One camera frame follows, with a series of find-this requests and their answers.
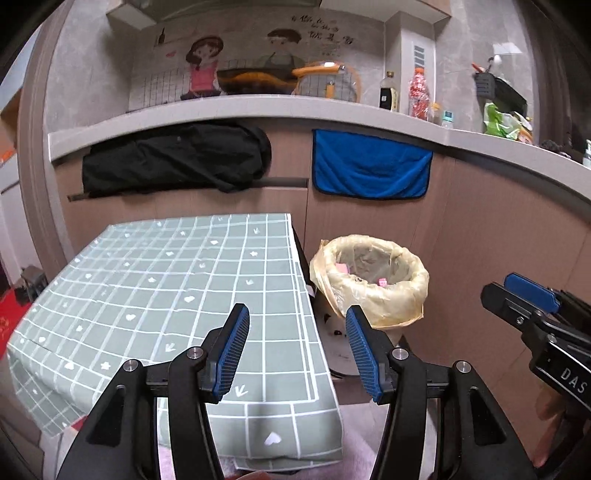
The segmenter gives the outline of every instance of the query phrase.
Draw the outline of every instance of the wall tile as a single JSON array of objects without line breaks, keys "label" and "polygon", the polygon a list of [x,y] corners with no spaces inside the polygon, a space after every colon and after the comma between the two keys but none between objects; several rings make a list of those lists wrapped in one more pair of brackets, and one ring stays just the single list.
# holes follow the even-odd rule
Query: wall tile
[{"label": "wall tile", "polygon": [[85,127],[127,110],[135,31],[106,16],[109,0],[76,0],[47,81],[48,132]]},{"label": "wall tile", "polygon": [[515,0],[452,0],[452,15],[453,18],[435,25],[436,99],[454,112],[454,127],[482,131],[482,108],[475,96],[470,64],[475,62],[486,67],[495,43],[512,41],[523,52],[504,56],[501,72],[527,100],[528,114],[533,115],[534,66],[527,31]]},{"label": "wall tile", "polygon": [[436,101],[453,112],[453,127],[458,130],[482,131],[482,115],[476,98],[474,70],[462,70],[440,75]]}]

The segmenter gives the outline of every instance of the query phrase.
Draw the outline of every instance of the plastic bag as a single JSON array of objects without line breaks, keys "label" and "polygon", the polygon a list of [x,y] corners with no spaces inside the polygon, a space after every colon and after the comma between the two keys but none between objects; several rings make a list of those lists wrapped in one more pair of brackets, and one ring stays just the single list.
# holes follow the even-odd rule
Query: plastic bag
[{"label": "plastic bag", "polygon": [[517,140],[521,130],[521,124],[514,116],[500,112],[492,102],[484,106],[484,124],[488,135],[511,140]]},{"label": "plastic bag", "polygon": [[[350,274],[336,264],[347,264]],[[361,305],[377,328],[404,327],[423,317],[429,273],[408,249],[366,235],[323,241],[310,263],[310,278],[332,309],[344,318]],[[386,278],[388,285],[376,285]]]}]

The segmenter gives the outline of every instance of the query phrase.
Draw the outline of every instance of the countertop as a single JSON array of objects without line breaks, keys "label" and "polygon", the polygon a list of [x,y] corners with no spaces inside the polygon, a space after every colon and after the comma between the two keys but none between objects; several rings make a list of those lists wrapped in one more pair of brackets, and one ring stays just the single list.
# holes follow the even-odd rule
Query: countertop
[{"label": "countertop", "polygon": [[513,164],[574,191],[591,202],[591,171],[547,150],[505,138],[448,130],[435,124],[359,103],[303,96],[240,95],[168,103],[91,125],[50,133],[50,161],[110,138],[183,122],[223,118],[294,118],[329,121],[418,138]]}]

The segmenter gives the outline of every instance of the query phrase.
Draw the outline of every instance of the cartoon boy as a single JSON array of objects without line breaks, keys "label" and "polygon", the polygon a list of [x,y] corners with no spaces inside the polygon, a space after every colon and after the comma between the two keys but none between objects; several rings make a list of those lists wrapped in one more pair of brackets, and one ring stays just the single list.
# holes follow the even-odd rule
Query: cartoon boy
[{"label": "cartoon boy", "polygon": [[297,45],[301,41],[301,35],[297,30],[277,28],[267,34],[267,40],[275,51],[265,60],[265,68],[289,68],[293,70],[305,65],[304,60],[290,53],[290,47]]}]

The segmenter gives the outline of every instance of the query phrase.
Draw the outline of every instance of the white heart pattern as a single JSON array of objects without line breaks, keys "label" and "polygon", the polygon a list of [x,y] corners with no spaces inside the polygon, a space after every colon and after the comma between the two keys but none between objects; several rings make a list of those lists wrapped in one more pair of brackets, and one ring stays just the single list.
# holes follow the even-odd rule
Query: white heart pattern
[{"label": "white heart pattern", "polygon": [[269,447],[274,443],[281,443],[281,437],[275,432],[271,432],[265,440],[265,445]]}]

